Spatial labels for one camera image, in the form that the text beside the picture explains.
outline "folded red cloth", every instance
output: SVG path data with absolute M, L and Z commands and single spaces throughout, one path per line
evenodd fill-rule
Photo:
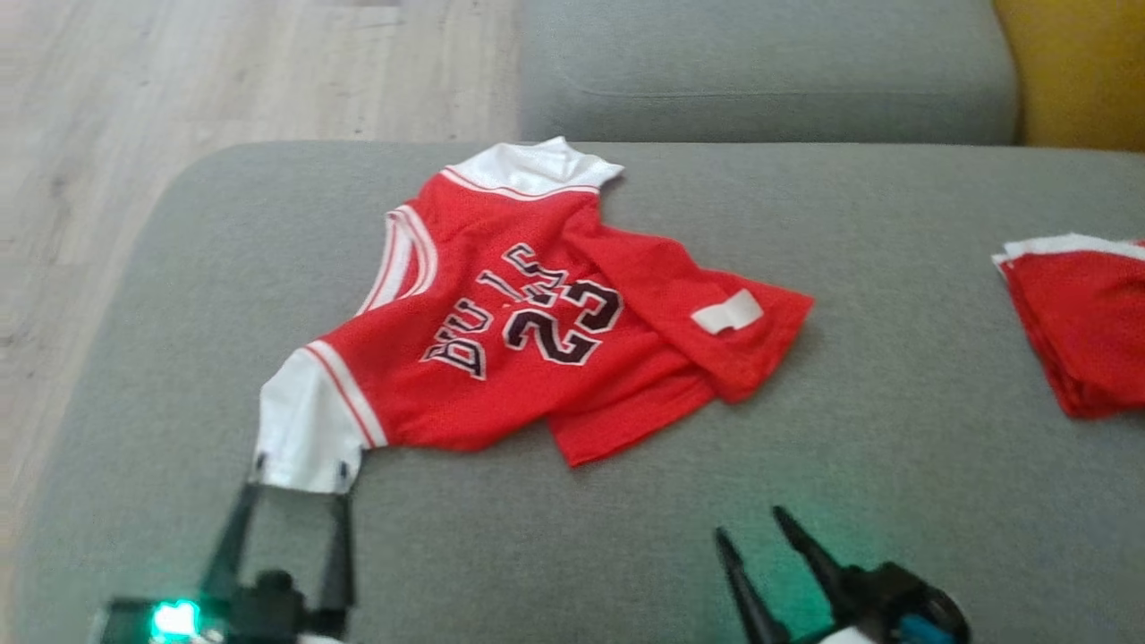
M 1040 237 L 994 264 L 1066 414 L 1145 407 L 1145 242 Z

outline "jersey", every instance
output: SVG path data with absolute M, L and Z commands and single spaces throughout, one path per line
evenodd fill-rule
M 363 450 L 479 450 L 542 418 L 575 466 L 750 395 L 811 298 L 603 225 L 622 170 L 563 139 L 498 144 L 387 213 L 357 314 L 262 387 L 266 482 L 330 492 Z
M 1145 408 L 1145 242 L 1037 237 L 993 259 L 1067 415 Z

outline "green led light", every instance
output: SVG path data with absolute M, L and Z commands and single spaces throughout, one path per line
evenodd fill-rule
M 199 606 L 185 599 L 164 602 L 151 614 L 151 638 L 159 642 L 188 642 L 199 634 Z

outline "gray couch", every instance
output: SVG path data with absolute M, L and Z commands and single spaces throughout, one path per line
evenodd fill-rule
M 750 401 L 576 471 L 526 429 L 382 450 L 356 494 L 357 642 L 740 642 L 726 525 L 775 608 L 827 622 L 768 518 L 897 559 L 978 642 L 1145 633 L 1145 417 L 1058 409 L 989 261 L 1005 241 L 1145 228 L 1145 157 L 938 146 L 578 144 L 627 166 L 607 222 L 816 298 Z M 260 384 L 354 313 L 380 213 L 473 146 L 234 148 L 168 190 L 92 350 L 16 592 L 21 644 L 80 642 L 113 594 L 194 589 L 246 471 Z M 271 495 L 251 570 L 314 591 L 318 500 Z
M 531 0 L 524 140 L 1008 144 L 990 0 Z

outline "yellow pillow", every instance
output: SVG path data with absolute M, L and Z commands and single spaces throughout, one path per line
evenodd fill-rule
M 1145 0 L 995 0 L 1028 146 L 1145 151 Z

